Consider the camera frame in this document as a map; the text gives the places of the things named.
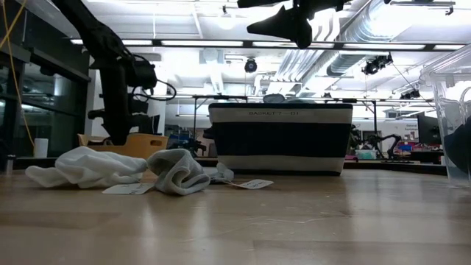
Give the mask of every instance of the glass window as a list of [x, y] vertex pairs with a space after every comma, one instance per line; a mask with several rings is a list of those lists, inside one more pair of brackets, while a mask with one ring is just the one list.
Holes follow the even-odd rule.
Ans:
[[7, 93], [8, 67], [0, 66], [0, 93]]
[[[48, 138], [48, 157], [58, 157], [77, 145], [77, 118], [23, 104], [26, 122], [33, 140]], [[20, 118], [15, 135], [16, 152], [19, 157], [32, 157], [33, 148], [26, 131], [23, 118]]]
[[25, 65], [23, 97], [60, 110], [82, 113], [85, 111], [87, 89], [59, 74], [34, 63]]
[[3, 118], [5, 117], [5, 101], [0, 100], [0, 136], [3, 135]]

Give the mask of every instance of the yellow cable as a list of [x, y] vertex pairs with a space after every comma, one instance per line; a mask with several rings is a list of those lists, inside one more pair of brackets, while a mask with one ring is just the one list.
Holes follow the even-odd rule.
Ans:
[[7, 41], [7, 39], [9, 39], [10, 33], [12, 32], [13, 27], [16, 25], [16, 22], [20, 18], [21, 12], [23, 11], [24, 6], [26, 5], [27, 2], [28, 2], [28, 0], [24, 0], [23, 4], [21, 4], [20, 10], [18, 11], [18, 13], [16, 13], [16, 17], [15, 17], [15, 19], [13, 19], [12, 26], [10, 28], [8, 28], [7, 23], [5, 22], [5, 29], [7, 30], [7, 34], [5, 35], [3, 40], [1, 40], [1, 42], [0, 42], [0, 49], [5, 44], [5, 41]]
[[15, 26], [15, 24], [12, 24], [10, 29], [8, 29], [7, 8], [5, 7], [5, 4], [3, 5], [3, 17], [4, 17], [4, 22], [5, 22], [5, 29], [7, 30], [7, 35], [5, 36], [4, 40], [7, 40], [8, 51], [10, 52], [10, 63], [12, 65], [13, 79], [15, 80], [15, 88], [16, 88], [16, 93], [18, 95], [18, 103], [20, 105], [21, 116], [23, 117], [24, 126], [26, 127], [26, 131], [28, 132], [29, 141], [31, 141], [31, 145], [32, 145], [32, 148], [33, 148], [33, 151], [34, 151], [35, 142], [32, 140], [31, 132], [29, 131], [29, 127], [28, 127], [28, 122], [26, 121], [26, 116], [24, 115], [24, 111], [21, 108], [21, 93], [20, 93], [20, 88], [18, 86], [18, 80], [16, 79], [16, 71], [15, 71], [15, 64], [13, 62], [12, 46], [11, 46], [11, 43], [10, 43], [10, 36], [8, 35], [8, 32], [11, 32], [11, 29], [13, 28], [13, 26]]

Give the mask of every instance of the white cloth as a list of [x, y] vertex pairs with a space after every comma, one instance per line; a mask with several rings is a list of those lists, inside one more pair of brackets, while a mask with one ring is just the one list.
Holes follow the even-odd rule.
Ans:
[[146, 160], [97, 152], [81, 146], [61, 155], [54, 168], [30, 166], [26, 175], [46, 188], [77, 184], [80, 188], [136, 183], [147, 169]]
[[188, 195], [206, 188], [210, 177], [185, 149], [162, 150], [147, 159], [157, 176], [155, 188], [166, 194]]
[[216, 173], [209, 174], [212, 183], [226, 183], [234, 179], [234, 172], [228, 169], [223, 163], [216, 165]]

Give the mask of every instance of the computer monitor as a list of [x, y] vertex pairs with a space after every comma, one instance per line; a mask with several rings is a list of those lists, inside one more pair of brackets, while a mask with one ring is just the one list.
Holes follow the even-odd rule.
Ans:
[[442, 144], [440, 137], [439, 120], [427, 117], [424, 113], [417, 116], [419, 124], [419, 141], [422, 144]]

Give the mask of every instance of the wooden table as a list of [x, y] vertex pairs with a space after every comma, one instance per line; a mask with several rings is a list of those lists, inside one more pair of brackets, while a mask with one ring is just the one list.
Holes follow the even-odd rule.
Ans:
[[0, 264], [471, 262], [471, 192], [449, 188], [446, 177], [345, 170], [263, 179], [275, 184], [175, 197], [46, 190], [21, 174], [2, 177]]

